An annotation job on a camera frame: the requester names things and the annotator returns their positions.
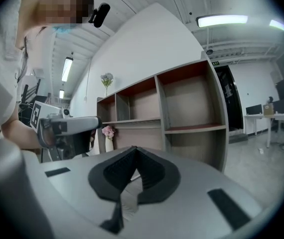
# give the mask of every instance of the white ceiling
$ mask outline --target white ceiling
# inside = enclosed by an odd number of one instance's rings
[[[284,32],[260,25],[222,25],[199,28],[198,16],[210,14],[243,14],[257,18],[260,22],[280,19],[278,11],[268,0],[95,0],[95,7],[106,2],[111,10],[104,25],[97,29],[83,24],[69,33],[54,33],[42,42],[49,59],[49,89],[55,97],[59,90],[65,90],[70,98],[83,77],[91,58],[102,44],[131,17],[149,5],[158,2],[182,21],[194,34],[204,49],[212,49],[212,61],[242,63],[256,60],[276,59],[284,52]],[[61,76],[66,56],[74,52],[74,63],[68,81],[62,86]]]

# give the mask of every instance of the white shirt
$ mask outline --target white shirt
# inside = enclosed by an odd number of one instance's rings
[[[21,101],[21,77],[26,71],[25,52],[15,47],[20,4],[21,0],[7,0],[0,7],[0,125]]]

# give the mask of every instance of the shelf unit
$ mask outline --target shelf unit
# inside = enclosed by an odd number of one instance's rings
[[[228,127],[224,95],[206,55],[98,98],[97,115],[116,129],[114,148],[136,145],[223,171]],[[100,153],[105,137],[98,131]]]

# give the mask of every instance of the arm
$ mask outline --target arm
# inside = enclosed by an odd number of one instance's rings
[[[42,148],[39,144],[36,132],[23,124],[18,119],[18,103],[14,108],[11,117],[1,125],[4,137],[19,146],[21,149]]]

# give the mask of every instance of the black rubber pad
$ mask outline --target black rubber pad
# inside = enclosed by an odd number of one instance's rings
[[[209,191],[208,195],[233,230],[239,229],[251,220],[224,190],[214,189]]]
[[[59,169],[56,169],[56,170],[47,171],[47,172],[45,172],[45,174],[47,175],[47,177],[51,177],[51,176],[66,173],[66,172],[69,172],[69,171],[70,171],[69,168],[63,167],[63,168],[59,168]]]

